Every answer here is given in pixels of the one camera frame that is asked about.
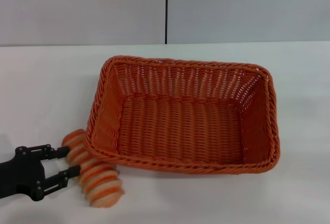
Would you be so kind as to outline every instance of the white tabletop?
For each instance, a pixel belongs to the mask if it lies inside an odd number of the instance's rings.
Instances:
[[[267,68],[277,92],[281,158],[258,175],[185,176],[119,167],[126,194],[88,207],[69,186],[33,202],[0,199],[0,224],[329,223],[330,42],[0,48],[0,162],[14,148],[85,128],[100,69],[111,56],[248,62]],[[46,176],[67,168],[44,163]]]

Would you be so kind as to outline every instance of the gray wall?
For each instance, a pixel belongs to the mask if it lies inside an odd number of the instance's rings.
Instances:
[[[169,0],[170,43],[330,40],[330,0]]]
[[[165,0],[0,0],[0,45],[163,44]],[[169,43],[330,40],[330,0],[169,0]]]

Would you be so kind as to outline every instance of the orange and white striped object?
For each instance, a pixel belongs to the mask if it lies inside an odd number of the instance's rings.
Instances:
[[[85,136],[85,130],[80,129],[63,139],[62,146],[70,147],[65,160],[70,166],[81,166],[78,183],[90,205],[111,207],[124,194],[116,166],[92,158],[84,146]]]

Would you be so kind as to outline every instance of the wicker basket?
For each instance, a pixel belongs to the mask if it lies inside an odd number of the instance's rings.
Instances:
[[[280,154],[272,77],[254,64],[110,58],[85,145],[103,161],[158,171],[268,171]]]

